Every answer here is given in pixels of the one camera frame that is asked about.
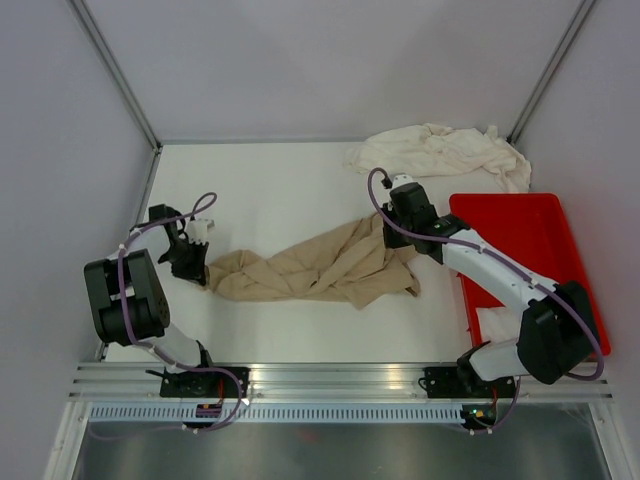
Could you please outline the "beige t shirt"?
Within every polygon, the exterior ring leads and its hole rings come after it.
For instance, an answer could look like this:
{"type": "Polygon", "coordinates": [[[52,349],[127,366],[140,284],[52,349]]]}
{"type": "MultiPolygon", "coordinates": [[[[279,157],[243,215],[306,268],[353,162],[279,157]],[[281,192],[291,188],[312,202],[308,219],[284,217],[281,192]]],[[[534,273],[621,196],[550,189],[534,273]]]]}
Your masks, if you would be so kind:
{"type": "Polygon", "coordinates": [[[373,214],[263,258],[236,250],[208,265],[207,288],[231,301],[345,302],[362,310],[380,297],[417,297],[421,285],[409,263],[414,247],[389,249],[384,222],[373,214]]]}

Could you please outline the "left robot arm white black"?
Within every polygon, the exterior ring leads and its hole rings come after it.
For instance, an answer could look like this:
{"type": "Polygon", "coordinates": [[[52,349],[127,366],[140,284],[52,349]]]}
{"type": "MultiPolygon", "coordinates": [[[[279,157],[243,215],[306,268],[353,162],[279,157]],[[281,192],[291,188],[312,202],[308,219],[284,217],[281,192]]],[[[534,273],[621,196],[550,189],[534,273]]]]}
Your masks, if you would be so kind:
{"type": "Polygon", "coordinates": [[[201,342],[172,323],[156,267],[167,264],[173,277],[206,285],[205,260],[213,226],[211,220],[183,215],[168,205],[153,206],[148,221],[134,226],[116,252],[83,270],[100,340],[143,349],[171,372],[185,371],[184,385],[198,396],[216,389],[218,372],[201,342]]]}

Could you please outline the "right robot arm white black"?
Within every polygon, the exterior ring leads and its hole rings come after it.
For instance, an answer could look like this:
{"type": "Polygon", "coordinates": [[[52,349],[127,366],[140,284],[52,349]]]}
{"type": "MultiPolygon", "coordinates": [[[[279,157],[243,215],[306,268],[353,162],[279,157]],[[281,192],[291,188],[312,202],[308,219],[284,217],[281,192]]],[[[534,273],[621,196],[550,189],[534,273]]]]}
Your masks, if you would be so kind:
{"type": "Polygon", "coordinates": [[[586,289],[564,284],[519,264],[459,217],[441,216],[422,185],[408,175],[384,178],[388,202],[378,211],[386,247],[411,246],[421,255],[469,278],[519,315],[518,333],[486,341],[457,361],[459,388],[478,395],[492,381],[531,376],[551,385],[562,377],[595,381],[604,354],[586,289]]]}

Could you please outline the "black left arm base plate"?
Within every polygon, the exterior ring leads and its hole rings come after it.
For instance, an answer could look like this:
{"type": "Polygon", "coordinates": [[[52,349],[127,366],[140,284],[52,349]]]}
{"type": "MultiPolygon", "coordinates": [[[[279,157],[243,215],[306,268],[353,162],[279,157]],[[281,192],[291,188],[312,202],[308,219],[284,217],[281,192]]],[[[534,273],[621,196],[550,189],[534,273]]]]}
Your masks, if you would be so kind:
{"type": "Polygon", "coordinates": [[[228,367],[228,374],[219,372],[196,373],[183,371],[161,373],[159,395],[161,398],[182,399],[237,399],[247,396],[250,369],[228,367]]]}

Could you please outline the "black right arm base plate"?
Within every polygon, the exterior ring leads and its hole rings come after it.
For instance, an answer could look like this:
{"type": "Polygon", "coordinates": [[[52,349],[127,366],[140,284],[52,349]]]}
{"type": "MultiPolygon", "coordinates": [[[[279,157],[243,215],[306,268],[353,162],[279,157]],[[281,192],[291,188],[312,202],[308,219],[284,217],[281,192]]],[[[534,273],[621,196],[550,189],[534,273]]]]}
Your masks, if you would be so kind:
{"type": "Polygon", "coordinates": [[[513,377],[485,381],[454,366],[425,367],[418,385],[430,399],[512,399],[516,390],[513,377]]]}

